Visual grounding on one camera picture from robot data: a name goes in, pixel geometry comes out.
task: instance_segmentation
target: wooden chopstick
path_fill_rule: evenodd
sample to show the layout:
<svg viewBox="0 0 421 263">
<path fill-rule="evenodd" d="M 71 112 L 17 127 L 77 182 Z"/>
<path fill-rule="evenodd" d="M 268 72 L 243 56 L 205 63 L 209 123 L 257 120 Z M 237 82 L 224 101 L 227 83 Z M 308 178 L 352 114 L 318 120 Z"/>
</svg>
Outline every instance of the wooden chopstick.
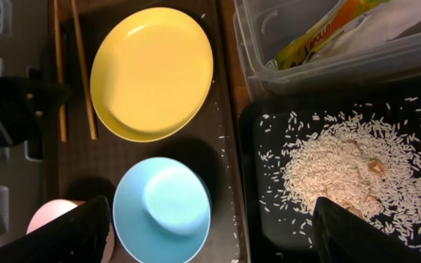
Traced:
<svg viewBox="0 0 421 263">
<path fill-rule="evenodd" d="M 84 87 L 84 97 L 86 99 L 88 125 L 91 130 L 91 139 L 96 140 L 96 127 L 94 109 L 92 107 L 91 91 L 88 83 L 88 73 L 86 64 L 86 54 L 84 52 L 84 44 L 82 41 L 82 32 L 80 31 L 79 15 L 77 13 L 76 0 L 71 0 L 72 16 L 74 17 L 74 27 L 76 31 L 77 53 L 79 54 L 80 73 L 82 76 L 82 84 Z"/>
<path fill-rule="evenodd" d="M 61 34 L 59 29 L 59 11 L 58 0 L 54 0 L 55 12 L 55 48 L 56 48 L 56 72 L 58 75 L 58 83 L 64 82 L 63 61 L 61 54 Z M 63 104 L 59 108 L 59 128 L 61 133 L 61 141 L 67 142 L 67 127 L 66 127 L 66 106 Z"/>
</svg>

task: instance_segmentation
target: bowl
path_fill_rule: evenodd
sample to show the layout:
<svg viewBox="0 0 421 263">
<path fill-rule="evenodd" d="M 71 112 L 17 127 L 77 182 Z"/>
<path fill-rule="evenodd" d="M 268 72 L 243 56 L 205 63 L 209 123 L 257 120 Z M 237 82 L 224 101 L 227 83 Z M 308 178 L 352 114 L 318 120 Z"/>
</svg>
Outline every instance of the bowl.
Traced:
<svg viewBox="0 0 421 263">
<path fill-rule="evenodd" d="M 155 157 L 135 164 L 113 200 L 118 239 L 143 263 L 184 263 L 196 256 L 211 226 L 210 195 L 179 161 Z"/>
<path fill-rule="evenodd" d="M 66 199 L 55 199 L 47 202 L 36 211 L 30 220 L 29 227 L 27 228 L 27 234 L 48 224 L 52 220 L 62 216 L 83 203 L 84 201 L 72 201 Z M 115 233 L 113 232 L 112 224 L 110 224 L 110 231 L 108 232 L 107 244 L 103 250 L 101 263 L 108 263 L 110 261 L 114 247 Z"/>
<path fill-rule="evenodd" d="M 151 142 L 183 128 L 212 84 L 207 35 L 176 9 L 144 9 L 104 39 L 91 70 L 96 114 L 117 136 Z"/>
</svg>

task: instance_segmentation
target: yellow plate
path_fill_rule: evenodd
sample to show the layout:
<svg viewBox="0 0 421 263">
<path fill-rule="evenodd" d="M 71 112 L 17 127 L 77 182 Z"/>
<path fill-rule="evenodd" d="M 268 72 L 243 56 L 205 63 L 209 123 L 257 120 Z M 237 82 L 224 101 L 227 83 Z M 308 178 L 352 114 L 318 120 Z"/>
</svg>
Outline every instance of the yellow plate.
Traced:
<svg viewBox="0 0 421 263">
<path fill-rule="evenodd" d="M 121 21 L 92 66 L 92 102 L 100 120 L 135 142 L 183 128 L 211 86 L 210 46 L 199 24 L 175 9 L 145 9 Z"/>
</svg>

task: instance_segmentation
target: blue bowl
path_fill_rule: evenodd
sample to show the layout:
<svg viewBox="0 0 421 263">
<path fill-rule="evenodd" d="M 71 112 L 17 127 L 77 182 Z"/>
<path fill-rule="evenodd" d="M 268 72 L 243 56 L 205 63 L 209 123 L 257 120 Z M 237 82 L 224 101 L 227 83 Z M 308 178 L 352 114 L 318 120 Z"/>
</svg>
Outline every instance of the blue bowl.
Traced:
<svg viewBox="0 0 421 263">
<path fill-rule="evenodd" d="M 143 263 L 188 262 L 211 226 L 205 184 L 187 166 L 156 157 L 135 164 L 121 179 L 113 221 L 128 253 Z"/>
</svg>

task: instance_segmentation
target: clear plastic bin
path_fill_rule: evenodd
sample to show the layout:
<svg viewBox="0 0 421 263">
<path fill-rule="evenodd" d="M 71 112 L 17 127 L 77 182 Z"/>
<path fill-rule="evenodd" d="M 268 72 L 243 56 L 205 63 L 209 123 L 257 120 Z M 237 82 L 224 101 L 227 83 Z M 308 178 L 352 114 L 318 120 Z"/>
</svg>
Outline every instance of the clear plastic bin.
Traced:
<svg viewBox="0 0 421 263">
<path fill-rule="evenodd" d="M 240 62 L 252 100 L 326 85 L 365 84 L 421 75 L 421 23 L 408 29 L 399 39 L 356 53 L 319 59 L 285 70 L 265 66 L 337 2 L 235 0 L 234 24 Z"/>
</svg>

